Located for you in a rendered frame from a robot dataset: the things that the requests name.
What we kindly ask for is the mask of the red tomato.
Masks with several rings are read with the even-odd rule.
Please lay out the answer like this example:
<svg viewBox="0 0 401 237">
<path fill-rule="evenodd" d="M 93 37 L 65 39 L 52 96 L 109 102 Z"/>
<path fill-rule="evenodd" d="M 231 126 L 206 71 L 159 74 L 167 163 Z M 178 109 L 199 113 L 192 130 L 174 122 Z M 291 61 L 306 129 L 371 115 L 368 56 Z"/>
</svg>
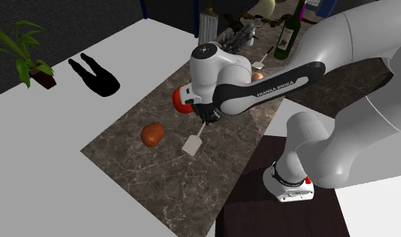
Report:
<svg viewBox="0 0 401 237">
<path fill-rule="evenodd" d="M 191 112 L 194 112 L 194 110 L 190 104 L 182 104 L 181 103 L 180 86 L 173 92 L 172 102 L 173 102 L 174 108 L 182 114 L 189 114 Z"/>
</svg>

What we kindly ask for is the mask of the brown potato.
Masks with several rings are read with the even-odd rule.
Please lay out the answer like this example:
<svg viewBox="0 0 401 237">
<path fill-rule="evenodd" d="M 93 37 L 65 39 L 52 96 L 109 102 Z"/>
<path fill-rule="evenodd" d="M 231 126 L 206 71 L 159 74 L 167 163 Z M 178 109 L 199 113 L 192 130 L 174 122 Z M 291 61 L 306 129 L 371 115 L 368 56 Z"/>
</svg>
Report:
<svg viewBox="0 0 401 237">
<path fill-rule="evenodd" d="M 155 147 L 163 139 L 164 133 L 165 129 L 160 123 L 151 123 L 141 131 L 141 141 L 147 147 Z"/>
</svg>

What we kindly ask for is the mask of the green wine bottle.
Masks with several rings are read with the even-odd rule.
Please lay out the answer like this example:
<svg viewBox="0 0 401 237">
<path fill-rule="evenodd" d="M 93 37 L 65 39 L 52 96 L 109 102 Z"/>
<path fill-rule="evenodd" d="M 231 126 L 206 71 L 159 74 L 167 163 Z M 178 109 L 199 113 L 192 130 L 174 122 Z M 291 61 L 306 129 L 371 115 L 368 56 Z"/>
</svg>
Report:
<svg viewBox="0 0 401 237">
<path fill-rule="evenodd" d="M 299 0 L 295 12 L 285 20 L 278 44 L 274 50 L 274 58 L 285 60 L 289 56 L 293 43 L 301 27 L 300 15 L 307 0 Z"/>
</svg>

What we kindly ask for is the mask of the pale yellow round object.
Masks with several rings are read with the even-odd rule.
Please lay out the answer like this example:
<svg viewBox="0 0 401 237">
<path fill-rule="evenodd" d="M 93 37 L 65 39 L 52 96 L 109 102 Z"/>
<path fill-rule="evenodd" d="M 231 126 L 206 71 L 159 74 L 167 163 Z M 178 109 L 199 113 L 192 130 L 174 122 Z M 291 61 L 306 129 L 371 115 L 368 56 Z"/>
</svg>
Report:
<svg viewBox="0 0 401 237">
<path fill-rule="evenodd" d="M 259 0 L 256 4 L 257 14 L 269 18 L 275 10 L 275 0 Z"/>
</svg>

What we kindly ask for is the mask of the black forked object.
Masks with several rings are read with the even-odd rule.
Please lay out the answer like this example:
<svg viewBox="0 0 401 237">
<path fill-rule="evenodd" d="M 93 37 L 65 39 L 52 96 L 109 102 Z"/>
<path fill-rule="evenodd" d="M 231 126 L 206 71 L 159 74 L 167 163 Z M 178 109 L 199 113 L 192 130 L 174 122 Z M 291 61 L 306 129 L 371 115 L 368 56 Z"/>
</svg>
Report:
<svg viewBox="0 0 401 237">
<path fill-rule="evenodd" d="M 84 69 L 73 59 L 68 59 L 68 64 L 82 78 L 84 84 L 93 92 L 101 97 L 108 97 L 115 94 L 120 89 L 120 82 L 111 72 L 101 67 L 90 56 L 81 53 L 80 57 L 89 65 L 93 73 Z"/>
</svg>

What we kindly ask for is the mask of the green potted plant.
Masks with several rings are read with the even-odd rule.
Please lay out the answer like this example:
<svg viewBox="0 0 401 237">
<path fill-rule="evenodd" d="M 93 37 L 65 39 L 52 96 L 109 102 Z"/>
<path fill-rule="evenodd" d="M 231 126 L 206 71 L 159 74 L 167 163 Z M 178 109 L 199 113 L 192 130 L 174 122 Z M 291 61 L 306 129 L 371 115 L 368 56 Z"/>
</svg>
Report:
<svg viewBox="0 0 401 237">
<path fill-rule="evenodd" d="M 33 26 L 38 30 L 32 30 L 24 34 L 18 34 L 20 26 Z M 9 50 L 0 48 L 1 53 L 7 53 L 15 58 L 15 68 L 19 73 L 20 80 L 26 85 L 27 88 L 31 86 L 31 78 L 39 83 L 47 90 L 56 86 L 54 79 L 54 70 L 52 67 L 41 59 L 33 59 L 29 47 L 38 48 L 40 43 L 32 37 L 45 30 L 42 26 L 35 23 L 22 20 L 15 23 L 14 35 L 16 41 L 12 40 L 0 28 L 0 41 L 8 47 Z"/>
</svg>

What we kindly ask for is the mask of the dark robot stand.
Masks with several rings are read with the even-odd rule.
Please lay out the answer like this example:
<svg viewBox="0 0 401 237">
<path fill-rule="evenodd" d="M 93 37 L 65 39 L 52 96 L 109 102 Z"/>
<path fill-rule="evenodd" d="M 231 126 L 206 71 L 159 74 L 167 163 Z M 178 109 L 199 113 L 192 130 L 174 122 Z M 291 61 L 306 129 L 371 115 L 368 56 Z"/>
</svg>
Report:
<svg viewBox="0 0 401 237">
<path fill-rule="evenodd" d="M 217 217 L 215 237 L 350 237 L 335 190 L 314 187 L 312 200 L 289 203 L 267 191 L 262 175 L 285 141 L 261 138 Z"/>
</svg>

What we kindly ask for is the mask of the white ribbed bottle brown top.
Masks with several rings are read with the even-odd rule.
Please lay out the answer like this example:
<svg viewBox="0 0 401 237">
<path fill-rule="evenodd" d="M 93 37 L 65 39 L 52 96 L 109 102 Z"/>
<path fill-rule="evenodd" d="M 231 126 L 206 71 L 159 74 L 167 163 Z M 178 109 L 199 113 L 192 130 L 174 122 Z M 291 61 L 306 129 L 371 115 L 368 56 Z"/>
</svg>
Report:
<svg viewBox="0 0 401 237">
<path fill-rule="evenodd" d="M 198 45 L 214 41 L 217 37 L 219 16 L 212 7 L 206 8 L 199 15 Z"/>
</svg>

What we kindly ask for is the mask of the brown twisted branch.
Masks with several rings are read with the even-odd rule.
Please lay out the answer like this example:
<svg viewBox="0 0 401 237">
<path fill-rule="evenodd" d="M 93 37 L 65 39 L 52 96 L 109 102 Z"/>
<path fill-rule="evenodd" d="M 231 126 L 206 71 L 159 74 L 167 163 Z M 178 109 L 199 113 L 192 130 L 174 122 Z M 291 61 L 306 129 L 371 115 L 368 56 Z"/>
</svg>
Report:
<svg viewBox="0 0 401 237">
<path fill-rule="evenodd" d="M 285 20 L 289 19 L 291 17 L 291 14 L 284 14 L 276 20 L 270 20 L 261 15 L 252 15 L 247 12 L 244 12 L 238 18 L 238 20 L 234 20 L 233 16 L 230 13 L 225 13 L 223 16 L 229 23 L 228 27 L 231 28 L 233 32 L 238 32 L 244 27 L 244 24 L 241 22 L 242 18 L 245 20 L 258 20 L 259 25 L 268 24 L 271 28 L 275 28 L 276 26 L 280 26 Z"/>
</svg>

